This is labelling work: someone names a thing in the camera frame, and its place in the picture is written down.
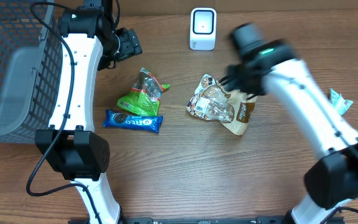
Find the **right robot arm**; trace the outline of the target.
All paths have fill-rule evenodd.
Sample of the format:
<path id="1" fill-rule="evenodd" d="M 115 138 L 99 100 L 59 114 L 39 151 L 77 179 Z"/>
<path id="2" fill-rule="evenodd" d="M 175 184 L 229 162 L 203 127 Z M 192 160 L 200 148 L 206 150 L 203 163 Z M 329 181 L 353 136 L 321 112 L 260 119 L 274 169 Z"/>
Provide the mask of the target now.
<path id="1" fill-rule="evenodd" d="M 271 94 L 309 140 L 316 164 L 304 175 L 306 196 L 283 223 L 332 223 L 358 198 L 358 131 L 329 102 L 306 62 L 283 39 L 267 42 L 254 23 L 231 32 L 240 63 L 221 83 L 252 98 Z"/>

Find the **white barcode scanner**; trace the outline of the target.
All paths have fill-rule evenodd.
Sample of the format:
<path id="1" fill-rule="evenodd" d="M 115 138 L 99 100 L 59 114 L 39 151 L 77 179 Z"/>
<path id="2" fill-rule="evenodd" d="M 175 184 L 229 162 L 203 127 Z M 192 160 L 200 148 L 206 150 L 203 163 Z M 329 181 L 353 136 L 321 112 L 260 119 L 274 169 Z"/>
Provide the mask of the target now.
<path id="1" fill-rule="evenodd" d="M 190 49 L 210 51 L 216 43 L 217 14 L 210 7 L 196 7 L 191 12 Z"/>

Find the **green snack packet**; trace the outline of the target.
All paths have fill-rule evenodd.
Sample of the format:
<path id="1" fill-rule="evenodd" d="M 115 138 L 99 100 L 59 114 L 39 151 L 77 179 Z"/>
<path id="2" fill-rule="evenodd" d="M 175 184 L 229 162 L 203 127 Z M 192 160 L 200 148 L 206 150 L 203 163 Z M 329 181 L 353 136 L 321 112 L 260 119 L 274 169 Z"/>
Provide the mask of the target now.
<path id="1" fill-rule="evenodd" d="M 162 93 L 169 88 L 169 84 L 161 84 L 155 75 L 142 67 L 138 79 L 129 92 L 118 99 L 117 106 L 139 116 L 157 116 Z"/>

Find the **teal snack packet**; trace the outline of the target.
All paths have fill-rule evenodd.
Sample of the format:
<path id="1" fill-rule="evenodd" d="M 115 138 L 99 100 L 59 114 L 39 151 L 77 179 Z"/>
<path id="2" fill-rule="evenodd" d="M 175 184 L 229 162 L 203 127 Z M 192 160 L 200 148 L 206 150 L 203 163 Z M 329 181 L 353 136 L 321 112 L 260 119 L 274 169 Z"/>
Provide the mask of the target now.
<path id="1" fill-rule="evenodd" d="M 330 97 L 329 100 L 333 106 L 333 108 L 343 116 L 345 112 L 352 106 L 353 101 L 344 99 L 342 95 L 332 88 L 330 89 Z"/>

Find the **blue Oreo cookie pack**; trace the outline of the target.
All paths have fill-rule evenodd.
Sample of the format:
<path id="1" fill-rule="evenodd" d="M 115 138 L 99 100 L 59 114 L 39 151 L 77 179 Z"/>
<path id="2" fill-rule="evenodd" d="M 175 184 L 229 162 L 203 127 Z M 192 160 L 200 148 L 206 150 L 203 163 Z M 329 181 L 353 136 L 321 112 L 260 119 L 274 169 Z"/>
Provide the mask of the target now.
<path id="1" fill-rule="evenodd" d="M 134 116 L 112 110 L 106 110 L 105 128 L 124 128 L 159 133 L 163 116 Z"/>

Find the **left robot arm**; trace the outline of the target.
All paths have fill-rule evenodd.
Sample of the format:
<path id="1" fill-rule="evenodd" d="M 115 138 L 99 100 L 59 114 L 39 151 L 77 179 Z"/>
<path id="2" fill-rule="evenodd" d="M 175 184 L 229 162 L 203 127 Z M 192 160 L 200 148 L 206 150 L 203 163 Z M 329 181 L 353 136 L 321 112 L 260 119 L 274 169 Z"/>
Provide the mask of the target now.
<path id="1" fill-rule="evenodd" d="M 62 45 L 62 69 L 52 116 L 46 129 L 37 130 L 35 144 L 41 161 L 77 189 L 90 223 L 126 222 L 106 174 L 109 144 L 93 121 L 97 72 L 142 51 L 133 30 L 118 28 L 119 17 L 117 1 L 85 1 L 66 7 L 57 28 L 49 30 Z"/>

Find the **beige paper pouch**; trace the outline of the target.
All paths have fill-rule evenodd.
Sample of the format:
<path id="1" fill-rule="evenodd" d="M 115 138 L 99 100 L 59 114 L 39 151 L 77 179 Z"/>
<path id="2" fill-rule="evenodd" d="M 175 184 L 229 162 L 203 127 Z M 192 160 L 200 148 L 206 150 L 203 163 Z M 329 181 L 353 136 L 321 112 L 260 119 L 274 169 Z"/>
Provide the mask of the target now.
<path id="1" fill-rule="evenodd" d="M 216 120 L 241 136 L 249 125 L 257 98 L 239 90 L 226 91 L 212 76 L 204 74 L 186 109 L 192 116 Z"/>

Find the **grey plastic mesh basket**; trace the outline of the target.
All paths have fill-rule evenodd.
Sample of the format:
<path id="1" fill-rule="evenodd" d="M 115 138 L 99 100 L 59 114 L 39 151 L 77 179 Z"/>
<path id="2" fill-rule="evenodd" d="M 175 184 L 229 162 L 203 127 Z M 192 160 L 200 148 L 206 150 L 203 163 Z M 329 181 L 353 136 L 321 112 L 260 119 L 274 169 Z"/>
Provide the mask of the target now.
<path id="1" fill-rule="evenodd" d="M 34 143 L 53 113 L 62 70 L 51 1 L 0 1 L 0 142 Z"/>

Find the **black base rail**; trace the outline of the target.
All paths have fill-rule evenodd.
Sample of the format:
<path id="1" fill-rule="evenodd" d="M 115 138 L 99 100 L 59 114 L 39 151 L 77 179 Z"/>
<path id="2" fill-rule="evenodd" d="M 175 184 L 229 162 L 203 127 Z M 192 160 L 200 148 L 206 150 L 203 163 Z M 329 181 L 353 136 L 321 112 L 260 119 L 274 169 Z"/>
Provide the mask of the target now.
<path id="1" fill-rule="evenodd" d="M 281 224 L 284 216 L 260 216 L 245 219 L 162 219 L 153 220 L 152 218 L 138 217 L 127 218 L 128 224 Z"/>

